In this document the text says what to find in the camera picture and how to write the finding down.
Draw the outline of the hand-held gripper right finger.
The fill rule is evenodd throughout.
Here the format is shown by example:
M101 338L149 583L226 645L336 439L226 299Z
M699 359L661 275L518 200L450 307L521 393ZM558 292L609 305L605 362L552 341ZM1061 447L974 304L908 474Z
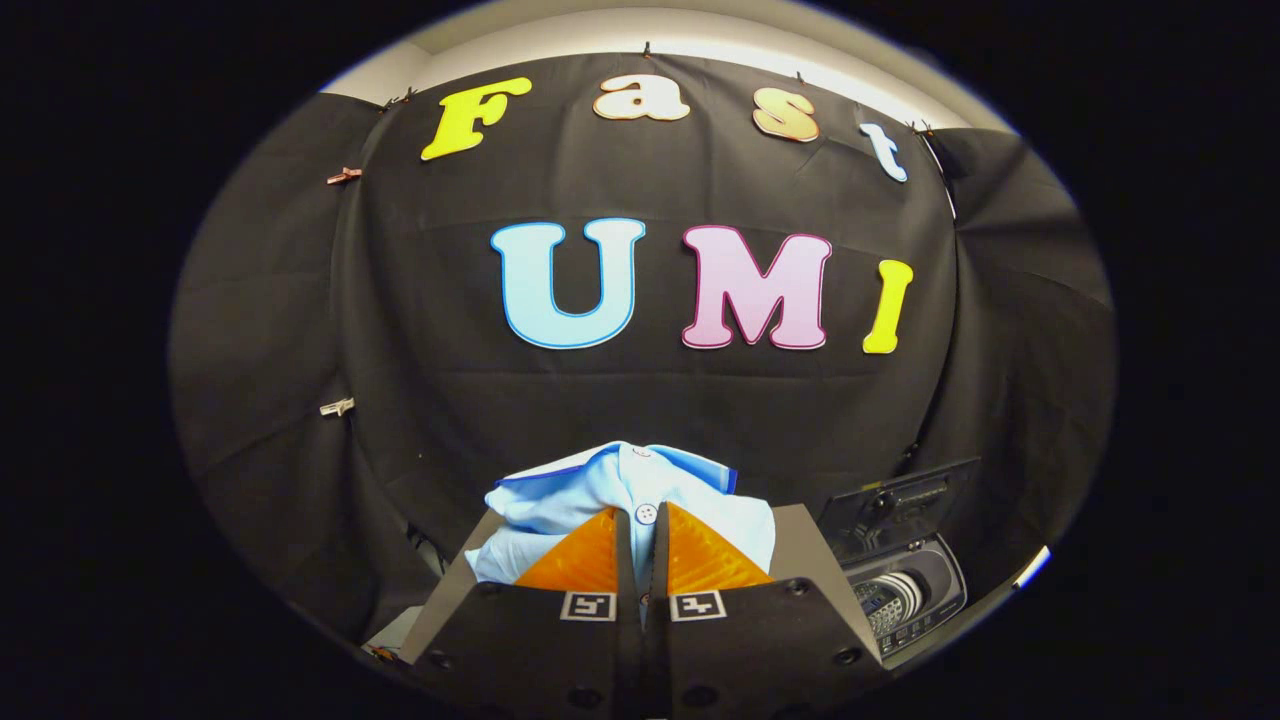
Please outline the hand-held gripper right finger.
M777 507L772 578L677 593L694 518L663 503L645 626L649 719L833 719L890 679L869 621L810 512Z

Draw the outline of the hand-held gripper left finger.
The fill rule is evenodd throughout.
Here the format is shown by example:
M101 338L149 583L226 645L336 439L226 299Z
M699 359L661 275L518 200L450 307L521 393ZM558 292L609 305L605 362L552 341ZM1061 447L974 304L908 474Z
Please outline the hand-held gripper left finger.
M602 523L603 592L480 582L453 564L401 648L410 675L462 719L609 719L634 694L641 638L631 521Z

